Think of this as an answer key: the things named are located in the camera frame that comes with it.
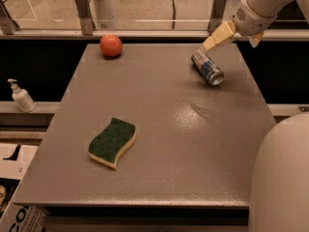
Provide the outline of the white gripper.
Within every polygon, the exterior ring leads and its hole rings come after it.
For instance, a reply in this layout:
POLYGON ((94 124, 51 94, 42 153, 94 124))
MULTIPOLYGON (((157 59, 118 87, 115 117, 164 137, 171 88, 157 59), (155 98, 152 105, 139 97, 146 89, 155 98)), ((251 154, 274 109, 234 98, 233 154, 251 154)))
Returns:
POLYGON ((264 31, 277 18, 278 11, 270 8, 264 11, 262 5, 257 8, 249 4, 249 0, 240 0, 234 14, 233 21, 224 21, 202 43, 201 50, 208 52, 214 47, 233 38, 238 32, 248 37, 252 47, 257 47, 264 36, 264 31))

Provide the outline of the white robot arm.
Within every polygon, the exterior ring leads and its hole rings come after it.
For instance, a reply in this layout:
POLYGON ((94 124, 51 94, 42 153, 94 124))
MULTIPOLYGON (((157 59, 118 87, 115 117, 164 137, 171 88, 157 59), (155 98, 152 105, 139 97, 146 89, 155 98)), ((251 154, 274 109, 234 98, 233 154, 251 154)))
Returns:
MULTIPOLYGON (((240 0, 234 17, 203 42, 208 52, 236 33, 255 46, 288 3, 309 19, 309 0, 240 0)), ((309 113, 274 126, 258 151, 249 195, 248 232, 309 232, 309 113)))

